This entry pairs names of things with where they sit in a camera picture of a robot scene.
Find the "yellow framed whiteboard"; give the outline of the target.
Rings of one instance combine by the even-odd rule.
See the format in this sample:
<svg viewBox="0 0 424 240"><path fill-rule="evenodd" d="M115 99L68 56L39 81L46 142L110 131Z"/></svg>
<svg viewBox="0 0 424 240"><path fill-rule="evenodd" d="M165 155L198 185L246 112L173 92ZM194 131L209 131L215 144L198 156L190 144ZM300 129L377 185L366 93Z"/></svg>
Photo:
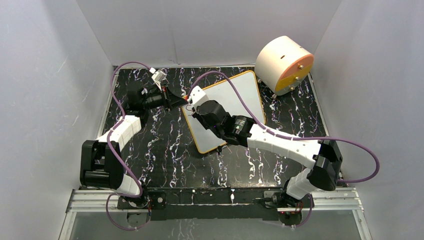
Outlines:
<svg viewBox="0 0 424 240"><path fill-rule="evenodd" d="M230 80L249 110L261 123L265 124L266 117L255 73L252 70L248 70L232 76ZM225 111L229 112L232 116L250 116L231 85L223 76L219 74L209 74L199 81L198 86L202 88L210 100L216 100L223 106ZM181 110L183 111L193 138L195 151L200 154L206 154L226 144L210 130L206 130L197 119L191 116L191 105L185 105Z"/></svg>

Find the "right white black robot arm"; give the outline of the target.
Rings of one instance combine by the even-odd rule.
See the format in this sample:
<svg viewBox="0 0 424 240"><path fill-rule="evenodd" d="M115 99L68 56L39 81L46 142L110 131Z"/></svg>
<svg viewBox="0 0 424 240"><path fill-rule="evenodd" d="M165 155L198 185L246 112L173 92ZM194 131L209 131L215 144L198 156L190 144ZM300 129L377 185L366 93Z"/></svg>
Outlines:
<svg viewBox="0 0 424 240"><path fill-rule="evenodd" d="M334 140L295 140L292 135L256 123L251 117L230 115L215 100L194 104L193 117L230 145L256 148L287 157L304 170L284 184L280 198L288 207L317 189L334 191L343 158Z"/></svg>

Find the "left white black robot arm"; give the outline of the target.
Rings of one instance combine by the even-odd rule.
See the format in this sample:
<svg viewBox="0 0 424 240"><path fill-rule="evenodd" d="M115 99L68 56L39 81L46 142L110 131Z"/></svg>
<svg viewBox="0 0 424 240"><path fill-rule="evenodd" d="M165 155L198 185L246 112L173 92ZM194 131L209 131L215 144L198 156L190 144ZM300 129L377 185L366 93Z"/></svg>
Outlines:
<svg viewBox="0 0 424 240"><path fill-rule="evenodd" d="M143 184L130 173L121 151L147 123L149 110L158 107L173 110L187 103L183 97L173 94L167 85L130 87L122 105L124 115L105 134L82 144L79 176L81 185L110 189L130 197L130 202L137 208L147 206L149 194L143 191Z"/></svg>

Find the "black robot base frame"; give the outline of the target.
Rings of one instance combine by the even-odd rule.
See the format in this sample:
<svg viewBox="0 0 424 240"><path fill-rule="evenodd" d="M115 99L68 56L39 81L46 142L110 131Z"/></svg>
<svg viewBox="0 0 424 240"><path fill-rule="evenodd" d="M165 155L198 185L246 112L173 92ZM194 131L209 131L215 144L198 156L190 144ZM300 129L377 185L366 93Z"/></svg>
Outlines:
<svg viewBox="0 0 424 240"><path fill-rule="evenodd" d="M299 222L310 199L284 200L280 187L153 188L140 199L119 197L117 209L150 213L152 221L260 219Z"/></svg>

